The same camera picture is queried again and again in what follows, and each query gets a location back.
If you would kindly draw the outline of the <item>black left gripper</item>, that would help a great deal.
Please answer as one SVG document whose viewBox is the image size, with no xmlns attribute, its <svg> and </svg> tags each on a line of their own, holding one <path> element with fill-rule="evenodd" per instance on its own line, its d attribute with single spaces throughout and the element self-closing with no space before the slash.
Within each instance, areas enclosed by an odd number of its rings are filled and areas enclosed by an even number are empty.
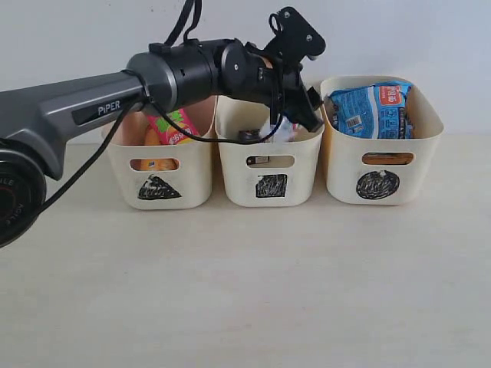
<svg viewBox="0 0 491 368">
<path fill-rule="evenodd" d="M 281 92 L 282 111 L 291 123 L 304 127 L 309 133 L 317 132 L 323 120 L 315 111 L 321 106 L 321 97 L 313 88 L 306 88 L 301 72 L 302 60 L 314 60 L 321 53 L 320 41 L 270 41 L 264 49 L 248 42 L 248 52 L 271 63 Z"/>
</svg>

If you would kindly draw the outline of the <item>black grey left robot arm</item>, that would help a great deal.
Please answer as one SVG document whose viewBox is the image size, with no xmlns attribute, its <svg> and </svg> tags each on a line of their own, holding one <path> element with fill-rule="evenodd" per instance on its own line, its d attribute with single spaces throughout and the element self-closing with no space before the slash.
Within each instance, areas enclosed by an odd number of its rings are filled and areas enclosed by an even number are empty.
<svg viewBox="0 0 491 368">
<path fill-rule="evenodd" d="M 2 245 L 54 203 L 46 181 L 62 177 L 68 141 L 104 125 L 116 130 L 130 112 L 164 114 L 223 95 L 290 113 L 306 130 L 318 130 L 317 97 L 300 73 L 304 58 L 325 49 L 313 32 L 276 36 L 263 49 L 236 39 L 153 43 L 117 73 L 2 92 Z"/>
</svg>

